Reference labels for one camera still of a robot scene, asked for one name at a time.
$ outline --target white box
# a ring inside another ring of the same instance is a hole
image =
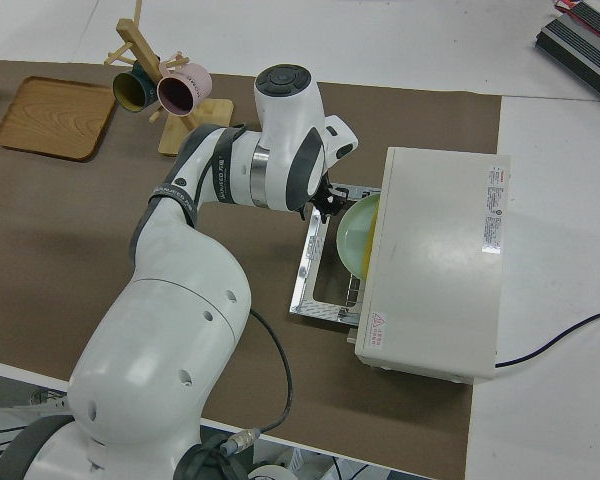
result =
[[[454,382],[492,378],[510,159],[390,148],[356,355]]]

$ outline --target mug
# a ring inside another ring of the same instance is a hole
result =
[[[113,94],[120,105],[136,113],[158,100],[156,84],[137,61],[130,71],[113,79]]]
[[[211,75],[196,63],[169,70],[166,64],[176,57],[160,62],[158,66],[162,75],[158,82],[158,100],[169,113],[184,117],[211,93]]]

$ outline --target pink mug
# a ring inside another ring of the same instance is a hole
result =
[[[158,82],[158,100],[169,113],[184,117],[211,93],[211,75],[196,63],[167,68],[167,63],[180,55],[160,62],[158,69],[162,79]]]

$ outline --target cable connector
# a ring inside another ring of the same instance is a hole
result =
[[[226,442],[220,445],[220,451],[225,457],[240,453],[253,445],[260,437],[260,433],[260,430],[257,428],[250,428],[234,433]]]

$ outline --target metal frame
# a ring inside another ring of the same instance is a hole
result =
[[[349,201],[352,202],[362,200],[370,194],[380,193],[380,189],[375,187],[344,184],[333,184],[333,186],[349,189]],[[365,287],[364,280],[351,275],[346,295],[343,295],[344,305],[320,302],[313,298],[318,270],[320,269],[320,259],[322,258],[324,242],[329,229],[329,220],[327,218],[326,223],[323,224],[320,219],[320,212],[315,207],[311,211],[309,230],[300,258],[300,267],[298,268],[289,311],[298,315],[356,326],[360,321]]]

